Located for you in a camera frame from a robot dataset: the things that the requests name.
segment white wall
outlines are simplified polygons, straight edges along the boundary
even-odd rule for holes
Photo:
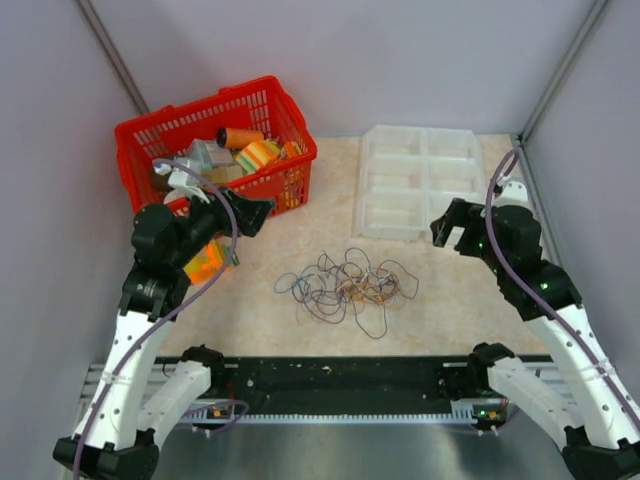
[[[616,0],[527,153],[565,267],[640,399],[640,2]]]
[[[594,0],[93,0],[151,109],[274,74],[316,135],[520,132]]]
[[[0,465],[50,479],[130,264],[124,91],[71,0],[0,7]]]

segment red plastic basket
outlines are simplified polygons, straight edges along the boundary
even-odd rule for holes
[[[282,160],[230,182],[228,186],[248,198],[274,198],[272,215],[307,203],[311,161],[318,148],[293,99],[277,78],[268,76],[235,87],[222,88],[197,102],[134,118],[115,129],[120,178],[129,192],[134,213],[150,203],[162,202],[151,184],[151,162],[171,154],[186,154],[194,138],[213,139],[220,127],[261,130],[283,144],[298,142],[302,154]],[[170,204],[177,214],[188,210],[186,199]]]

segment plastic organizer tray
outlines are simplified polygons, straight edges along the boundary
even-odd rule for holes
[[[358,234],[418,240],[453,198],[480,203],[484,196],[482,148],[471,130],[378,125],[362,139]],[[454,229],[447,244],[460,234]]]

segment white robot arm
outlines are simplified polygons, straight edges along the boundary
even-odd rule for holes
[[[219,388],[222,355],[192,347],[141,409],[158,349],[177,312],[195,298],[183,304],[190,285],[185,265],[216,235],[255,236],[273,205],[271,200],[248,200],[225,189],[215,197],[193,196],[187,216],[175,216],[162,204],[136,214],[131,237],[135,263],[122,286],[105,373],[86,415],[71,436],[57,441],[53,452],[76,478],[81,474],[99,480],[150,479],[171,429],[214,380]]]
[[[542,259],[541,227],[528,208],[524,184],[505,177],[496,190],[489,218],[485,205],[454,199],[431,224],[433,243],[445,246],[454,227],[464,229],[455,250],[481,258],[494,272],[505,299],[549,349],[575,403],[553,392],[501,344],[474,349],[470,382],[504,395],[533,419],[553,439],[576,479],[639,474],[640,408],[595,338],[571,279]],[[525,293],[514,276],[542,301]]]

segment small box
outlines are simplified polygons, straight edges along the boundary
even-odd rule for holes
[[[280,152],[280,158],[294,158],[302,153],[297,142],[285,142]]]
[[[199,138],[191,142],[187,150],[187,157],[198,160],[203,165],[210,167],[234,164],[229,150],[220,148],[214,141],[200,140]]]
[[[211,170],[205,170],[202,172],[202,176],[215,186],[218,186],[243,177],[244,171],[240,165],[232,165],[230,167],[216,167]]]

